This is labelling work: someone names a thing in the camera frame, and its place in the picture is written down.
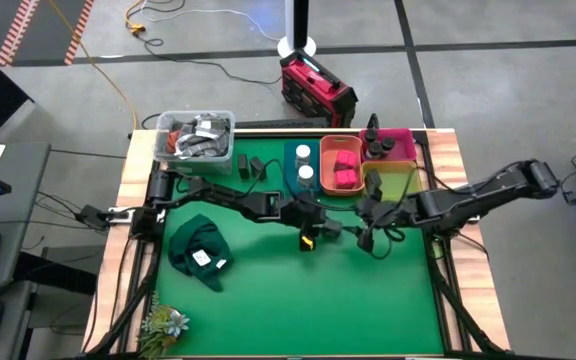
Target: pink sponge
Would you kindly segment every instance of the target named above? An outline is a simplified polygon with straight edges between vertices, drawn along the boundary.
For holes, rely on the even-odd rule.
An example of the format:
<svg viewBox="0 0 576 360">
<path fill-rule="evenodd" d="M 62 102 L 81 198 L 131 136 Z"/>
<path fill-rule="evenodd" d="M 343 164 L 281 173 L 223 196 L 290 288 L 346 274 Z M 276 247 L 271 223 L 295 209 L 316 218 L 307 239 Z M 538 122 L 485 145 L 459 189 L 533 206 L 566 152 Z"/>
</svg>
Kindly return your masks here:
<svg viewBox="0 0 576 360">
<path fill-rule="evenodd" d="M 359 183 L 359 176 L 355 170 L 335 171 L 335 187 L 338 189 L 353 189 Z"/>
<path fill-rule="evenodd" d="M 339 150 L 335 159 L 335 171 L 354 169 L 359 162 L 357 154 L 348 150 Z"/>
</svg>

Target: red power station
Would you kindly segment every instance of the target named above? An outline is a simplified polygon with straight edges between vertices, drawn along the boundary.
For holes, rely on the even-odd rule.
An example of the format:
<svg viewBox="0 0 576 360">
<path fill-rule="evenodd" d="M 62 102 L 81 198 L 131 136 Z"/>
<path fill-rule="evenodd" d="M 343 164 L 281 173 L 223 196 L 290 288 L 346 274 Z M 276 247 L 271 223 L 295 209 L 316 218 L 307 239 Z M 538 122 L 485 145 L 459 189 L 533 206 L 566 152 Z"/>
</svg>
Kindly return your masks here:
<svg viewBox="0 0 576 360">
<path fill-rule="evenodd" d="M 302 50 L 281 59 L 284 99 L 307 117 L 325 117 L 330 127 L 350 127 L 357 95 Z"/>
</svg>

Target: gray floor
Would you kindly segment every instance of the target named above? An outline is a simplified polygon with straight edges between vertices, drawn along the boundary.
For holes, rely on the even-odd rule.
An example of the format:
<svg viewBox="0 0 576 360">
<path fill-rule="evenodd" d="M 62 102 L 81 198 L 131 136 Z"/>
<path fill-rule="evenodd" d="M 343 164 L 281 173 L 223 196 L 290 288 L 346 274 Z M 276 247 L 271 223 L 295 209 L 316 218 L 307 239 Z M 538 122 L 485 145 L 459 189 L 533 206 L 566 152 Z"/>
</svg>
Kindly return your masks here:
<svg viewBox="0 0 576 360">
<path fill-rule="evenodd" d="M 84 34 L 93 55 L 145 53 L 122 28 L 123 10 L 131 2 L 96 0 Z M 248 11 L 273 36 L 282 33 L 282 4 L 281 0 L 188 0 L 189 9 Z M 417 44 L 576 39 L 576 1 L 417 0 L 405 5 Z M 313 0 L 311 8 L 310 33 L 321 46 L 403 43 L 391 1 Z M 163 52 L 274 46 L 243 17 L 232 14 L 189 14 L 170 22 L 145 23 L 150 35 L 166 40 Z M 436 125 L 457 129 L 471 180 L 533 157 L 547 161 L 560 177 L 572 170 L 576 47 L 446 51 L 418 57 Z M 365 124 L 372 112 L 380 115 L 383 126 L 423 126 L 404 53 L 330 55 L 318 60 L 357 90 L 357 126 Z M 219 62 L 240 76 L 273 80 L 279 75 L 276 57 Z M 284 104 L 278 85 L 231 81 L 212 67 L 166 62 L 102 67 L 141 117 L 185 109 L 228 109 L 239 121 L 298 116 Z M 59 149 L 125 153 L 130 115 L 91 67 L 5 71 L 41 108 L 7 129 L 1 140 L 41 139 Z M 113 203 L 121 168 L 116 159 L 53 153 L 42 189 L 80 205 L 104 207 Z M 41 209 L 34 216 L 62 220 Z M 576 207 L 566 206 L 560 197 L 517 201 L 491 213 L 482 229 L 513 349 L 576 358 Z M 33 227 L 28 245 L 41 235 L 50 246 L 104 241 L 94 233 Z M 64 339 L 50 333 L 37 338 L 31 359 L 71 355 L 81 343 L 81 337 Z"/>
</svg>

